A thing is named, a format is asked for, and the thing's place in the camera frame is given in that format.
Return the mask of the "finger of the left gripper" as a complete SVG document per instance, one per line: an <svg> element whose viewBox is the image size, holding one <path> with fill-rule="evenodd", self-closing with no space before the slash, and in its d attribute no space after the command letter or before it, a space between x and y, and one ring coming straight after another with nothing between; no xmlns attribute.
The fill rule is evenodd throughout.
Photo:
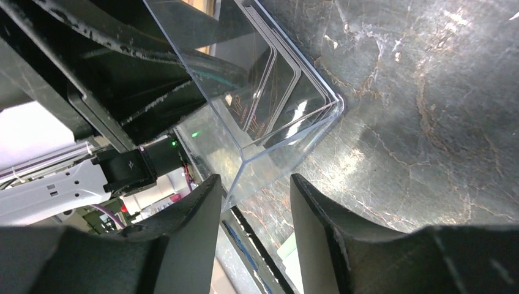
<svg viewBox="0 0 519 294"><path fill-rule="evenodd" d="M201 51L241 34L184 1L2 1L1 109L38 102L76 140L131 151L247 84Z"/></svg>

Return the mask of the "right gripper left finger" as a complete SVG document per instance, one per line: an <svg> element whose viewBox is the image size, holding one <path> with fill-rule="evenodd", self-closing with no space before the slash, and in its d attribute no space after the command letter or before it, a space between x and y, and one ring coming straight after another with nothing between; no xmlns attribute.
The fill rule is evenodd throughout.
<svg viewBox="0 0 519 294"><path fill-rule="evenodd" d="M222 202L213 174L118 232L1 229L2 293L209 293Z"/></svg>

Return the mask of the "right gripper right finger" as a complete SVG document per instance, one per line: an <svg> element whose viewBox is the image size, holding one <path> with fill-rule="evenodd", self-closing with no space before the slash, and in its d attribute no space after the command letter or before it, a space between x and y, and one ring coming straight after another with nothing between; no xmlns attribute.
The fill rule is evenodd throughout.
<svg viewBox="0 0 519 294"><path fill-rule="evenodd" d="M517 225L378 225L290 177L305 293L517 293Z"/></svg>

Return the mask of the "clear plastic card box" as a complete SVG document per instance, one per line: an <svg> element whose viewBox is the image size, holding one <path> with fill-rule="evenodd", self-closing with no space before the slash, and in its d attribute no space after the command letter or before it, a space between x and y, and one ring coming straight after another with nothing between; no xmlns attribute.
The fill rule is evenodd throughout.
<svg viewBox="0 0 519 294"><path fill-rule="evenodd" d="M258 1L146 1L207 104L176 128L228 210L290 174L344 110Z"/></svg>

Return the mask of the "green leather card holder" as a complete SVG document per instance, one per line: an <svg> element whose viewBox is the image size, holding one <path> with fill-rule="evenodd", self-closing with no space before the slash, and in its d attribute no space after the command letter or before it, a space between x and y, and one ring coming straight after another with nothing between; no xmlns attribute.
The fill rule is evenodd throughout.
<svg viewBox="0 0 519 294"><path fill-rule="evenodd" d="M277 249L278 256L282 259L285 273L294 284L299 293L304 293L299 255L297 251L296 237L292 233L287 240Z"/></svg>

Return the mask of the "black VIP credit card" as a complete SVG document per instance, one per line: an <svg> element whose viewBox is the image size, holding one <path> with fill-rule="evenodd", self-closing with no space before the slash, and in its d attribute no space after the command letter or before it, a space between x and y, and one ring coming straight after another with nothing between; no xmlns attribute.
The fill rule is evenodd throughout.
<svg viewBox="0 0 519 294"><path fill-rule="evenodd" d="M288 128L304 74L294 50L256 1L220 1L225 39L215 56L237 66L240 81L225 94L230 129L239 146L272 146Z"/></svg>

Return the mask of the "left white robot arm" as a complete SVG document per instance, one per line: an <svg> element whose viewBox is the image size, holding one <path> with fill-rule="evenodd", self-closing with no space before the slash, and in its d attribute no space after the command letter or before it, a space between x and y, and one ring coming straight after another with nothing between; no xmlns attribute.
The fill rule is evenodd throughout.
<svg viewBox="0 0 519 294"><path fill-rule="evenodd" d="M53 175L1 192L1 224L28 225L153 186L184 166L167 130L211 94L247 81L244 69L121 22L92 1L2 1L2 34L56 92L48 106L76 133L109 148Z"/></svg>

